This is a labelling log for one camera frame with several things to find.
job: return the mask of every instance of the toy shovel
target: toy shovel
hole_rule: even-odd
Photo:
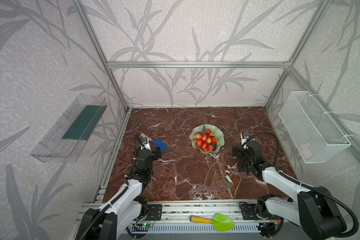
[[[211,223],[213,228],[218,232],[228,231],[235,225],[229,217],[223,214],[215,214],[212,219],[191,216],[189,220],[196,223]]]
[[[156,148],[157,146],[159,146],[161,151],[164,151],[164,150],[167,149],[167,146],[165,145],[165,143],[162,142],[162,141],[160,141],[160,140],[158,140],[158,139],[157,139],[156,141],[155,141],[155,140],[152,140],[152,138],[147,137],[147,135],[145,135],[144,133],[140,133],[140,136],[141,136],[141,137],[146,137],[148,141],[152,142],[152,143],[154,144],[154,145],[153,145],[154,148]]]

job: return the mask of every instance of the clear plastic shelf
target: clear plastic shelf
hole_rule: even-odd
[[[75,162],[107,106],[104,97],[77,95],[31,156],[42,162]]]

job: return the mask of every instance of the blue toy shovel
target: blue toy shovel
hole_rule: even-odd
[[[144,133],[140,133],[140,136],[141,137],[146,137],[148,141],[151,141],[154,144],[153,145],[154,148],[157,148],[157,146],[159,146],[161,151],[164,151],[164,150],[167,149],[167,146],[165,145],[165,143],[158,140],[158,139],[156,141],[154,141],[154,140],[152,140],[152,138],[148,137]]]

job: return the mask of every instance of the green toy shovel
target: green toy shovel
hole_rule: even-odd
[[[189,220],[196,223],[211,223],[213,228],[218,232],[230,230],[235,225],[229,217],[223,214],[215,214],[212,219],[191,216]]]

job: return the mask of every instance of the wooden handle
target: wooden handle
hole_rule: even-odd
[[[148,141],[152,141],[152,138],[148,137],[144,133],[140,133],[140,137],[146,137]]]
[[[197,222],[197,223],[211,223],[211,219],[203,218],[203,217],[196,217],[192,216],[189,218],[191,222]]]

